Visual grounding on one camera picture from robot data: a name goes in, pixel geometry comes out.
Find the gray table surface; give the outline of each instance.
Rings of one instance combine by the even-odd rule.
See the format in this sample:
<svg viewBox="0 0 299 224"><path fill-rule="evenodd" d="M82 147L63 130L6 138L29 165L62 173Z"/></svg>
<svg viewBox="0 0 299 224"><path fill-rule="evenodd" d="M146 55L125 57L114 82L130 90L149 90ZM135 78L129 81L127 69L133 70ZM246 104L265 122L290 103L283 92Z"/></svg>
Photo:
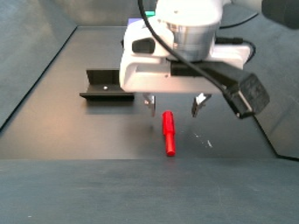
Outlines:
<svg viewBox="0 0 299 224"><path fill-rule="evenodd" d="M299 164L281 159L0 162L3 223L287 223Z"/></svg>
<svg viewBox="0 0 299 224"><path fill-rule="evenodd" d="M0 158L165 156L162 113L174 112L181 158L274 158L254 119L239 120L222 95L193 118L193 94L158 94L157 116L135 101L87 102L87 69L119 68L126 27L81 27L0 133Z"/></svg>

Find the red marker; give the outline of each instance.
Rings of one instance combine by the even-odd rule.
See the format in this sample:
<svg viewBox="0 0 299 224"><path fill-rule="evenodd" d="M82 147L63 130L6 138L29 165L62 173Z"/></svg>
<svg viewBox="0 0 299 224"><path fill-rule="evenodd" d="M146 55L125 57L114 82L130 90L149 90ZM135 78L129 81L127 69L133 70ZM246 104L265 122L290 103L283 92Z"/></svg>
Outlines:
<svg viewBox="0 0 299 224"><path fill-rule="evenodd" d="M166 154L169 157L175 156L175 143L174 143L174 113L167 110L163 112L163 134L166 141Z"/></svg>

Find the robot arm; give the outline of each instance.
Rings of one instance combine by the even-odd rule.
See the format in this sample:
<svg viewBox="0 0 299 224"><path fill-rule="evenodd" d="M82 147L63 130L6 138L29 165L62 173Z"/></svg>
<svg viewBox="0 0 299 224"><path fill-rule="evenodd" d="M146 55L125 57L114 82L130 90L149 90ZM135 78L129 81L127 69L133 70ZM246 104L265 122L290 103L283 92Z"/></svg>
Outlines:
<svg viewBox="0 0 299 224"><path fill-rule="evenodd" d="M262 111L269 103L267 92L258 77L242 71L250 55L249 46L215 43L225 4L262 11L281 24L299 28L298 0L159 0L157 16L149 19L154 31L145 21L127 27L119 74L121 87L127 92L206 95L223 92L239 117ZM199 69L206 69L203 72L209 72L214 80L219 79L218 87L206 74L205 78L177 64L177 58L157 41L159 37L187 63L201 63Z"/></svg>

